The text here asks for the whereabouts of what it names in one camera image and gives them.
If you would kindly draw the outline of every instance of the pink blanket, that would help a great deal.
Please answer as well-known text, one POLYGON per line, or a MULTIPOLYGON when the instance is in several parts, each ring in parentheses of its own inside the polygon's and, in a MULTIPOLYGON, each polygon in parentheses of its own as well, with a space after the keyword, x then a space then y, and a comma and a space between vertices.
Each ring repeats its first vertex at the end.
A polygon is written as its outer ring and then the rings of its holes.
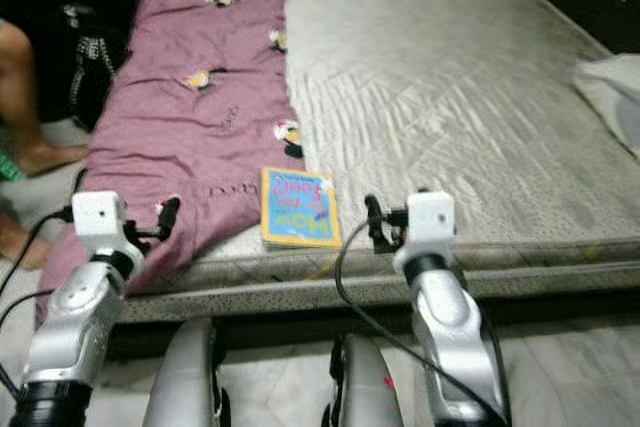
MULTIPOLYGON (((91 141, 82 190, 115 190, 127 217, 156 223, 178 194, 169 240, 129 284, 139 292, 260 219, 265 166, 303 169, 284 77, 284 0, 140 0, 120 70, 91 141)), ((86 260, 69 227, 43 272, 58 287, 86 260)))

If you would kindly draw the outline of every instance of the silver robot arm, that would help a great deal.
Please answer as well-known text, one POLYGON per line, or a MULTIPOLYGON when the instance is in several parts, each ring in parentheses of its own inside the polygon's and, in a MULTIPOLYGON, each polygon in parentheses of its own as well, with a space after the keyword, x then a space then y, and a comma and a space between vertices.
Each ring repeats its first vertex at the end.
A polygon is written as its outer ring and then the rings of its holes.
MULTIPOLYGON (((444 192, 413 194, 408 210, 407 239, 393 264, 411 288, 416 337, 436 365, 503 412, 499 367, 481 336, 480 310, 449 269, 453 198, 444 192)), ((426 378, 436 425, 491 425, 482 407, 446 379, 430 369, 426 378)))
POLYGON ((177 198, 169 202, 158 228, 140 235, 135 223, 126 221, 125 203, 115 192, 73 196, 76 234, 90 260, 49 299, 47 318, 31 343, 11 427, 84 425, 126 283, 143 267, 147 245, 138 238, 168 236, 180 205, 177 198))

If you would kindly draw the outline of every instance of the mattress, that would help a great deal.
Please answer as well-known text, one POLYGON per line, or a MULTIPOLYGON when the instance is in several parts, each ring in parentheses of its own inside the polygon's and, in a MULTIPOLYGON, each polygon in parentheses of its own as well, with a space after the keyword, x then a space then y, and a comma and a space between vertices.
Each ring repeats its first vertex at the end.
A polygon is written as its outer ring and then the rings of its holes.
MULTIPOLYGON (((640 165, 571 85, 607 56, 541 0, 287 0, 287 82, 305 161, 335 177, 343 235, 364 196, 455 198, 456 262, 478 296, 640 286, 640 165)), ((335 252, 213 246, 123 321, 341 305, 335 252)), ((366 235, 345 265, 364 304, 408 299, 366 235)))

